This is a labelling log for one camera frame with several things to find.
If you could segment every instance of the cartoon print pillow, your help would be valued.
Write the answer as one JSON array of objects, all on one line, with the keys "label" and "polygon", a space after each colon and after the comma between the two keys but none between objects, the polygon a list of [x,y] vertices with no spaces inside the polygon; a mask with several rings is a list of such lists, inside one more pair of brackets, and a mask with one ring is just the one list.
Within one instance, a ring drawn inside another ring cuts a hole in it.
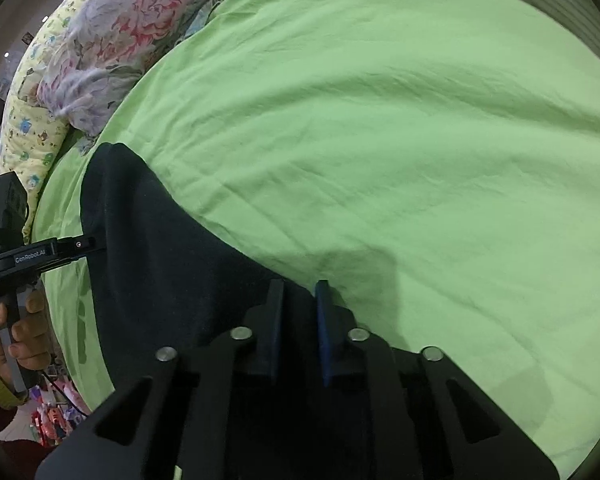
[{"label": "cartoon print pillow", "polygon": [[42,185],[69,131],[67,120],[59,120],[39,106],[36,99],[41,68],[48,66],[74,14],[86,0],[64,0],[46,20],[29,45],[13,76],[0,128],[0,173],[15,171],[27,190],[29,217],[24,226],[29,241],[31,224]]}]

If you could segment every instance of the handle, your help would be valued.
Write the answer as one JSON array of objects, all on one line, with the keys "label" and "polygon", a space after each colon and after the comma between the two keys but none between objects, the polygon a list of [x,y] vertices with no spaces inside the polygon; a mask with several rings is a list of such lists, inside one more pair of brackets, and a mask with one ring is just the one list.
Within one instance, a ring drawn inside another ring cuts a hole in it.
[{"label": "handle", "polygon": [[7,307],[7,323],[0,329],[0,341],[4,356],[7,358],[7,364],[11,371],[11,380],[16,393],[21,394],[38,384],[40,377],[35,370],[28,370],[21,367],[18,361],[9,354],[9,346],[15,343],[11,328],[19,320],[27,317],[29,313],[26,308],[27,296],[33,290],[32,286],[23,288],[22,290],[9,291],[4,296],[0,297],[0,303],[4,303]]}]

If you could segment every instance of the green bed sheet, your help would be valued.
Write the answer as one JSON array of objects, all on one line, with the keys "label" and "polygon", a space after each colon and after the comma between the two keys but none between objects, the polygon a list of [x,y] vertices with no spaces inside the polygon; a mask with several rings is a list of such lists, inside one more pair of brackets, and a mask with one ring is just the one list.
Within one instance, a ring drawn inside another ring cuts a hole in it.
[{"label": "green bed sheet", "polygon": [[[600,60],[549,17],[519,0],[227,0],[105,141],[233,247],[309,288],[328,278],[392,345],[442,347],[563,478],[599,439]],[[59,161],[35,239],[80,234],[91,153]],[[85,261],[45,285],[96,406],[112,385]]]}]

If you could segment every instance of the black cable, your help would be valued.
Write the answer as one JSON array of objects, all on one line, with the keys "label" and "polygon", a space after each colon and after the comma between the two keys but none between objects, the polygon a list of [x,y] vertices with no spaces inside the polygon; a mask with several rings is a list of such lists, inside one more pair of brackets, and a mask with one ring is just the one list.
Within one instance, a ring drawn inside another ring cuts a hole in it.
[{"label": "black cable", "polygon": [[82,410],[80,408],[78,408],[78,406],[76,406],[74,403],[71,402],[71,400],[69,399],[69,397],[66,396],[66,393],[64,393],[64,391],[62,391],[55,382],[53,382],[51,380],[51,377],[49,377],[46,372],[44,370],[40,370],[40,373],[42,373],[45,377],[45,379],[47,381],[49,381],[51,383],[51,385],[60,392],[60,394],[66,399],[66,401],[69,403],[69,405],[78,413],[80,413],[84,418],[87,418],[87,415],[85,413],[82,412]]}]

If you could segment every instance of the hand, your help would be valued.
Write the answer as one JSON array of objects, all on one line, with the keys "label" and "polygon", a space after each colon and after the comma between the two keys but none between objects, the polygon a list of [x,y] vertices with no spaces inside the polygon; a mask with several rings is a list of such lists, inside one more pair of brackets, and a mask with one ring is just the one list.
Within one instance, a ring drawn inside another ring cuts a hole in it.
[{"label": "hand", "polygon": [[[16,343],[9,346],[9,354],[18,360],[20,366],[29,370],[42,370],[51,363],[49,354],[49,325],[45,315],[46,299],[40,290],[34,290],[27,298],[29,316],[21,319],[11,328]],[[0,327],[7,322],[7,308],[0,304]],[[11,371],[4,356],[0,341],[0,378],[13,389]]]}]

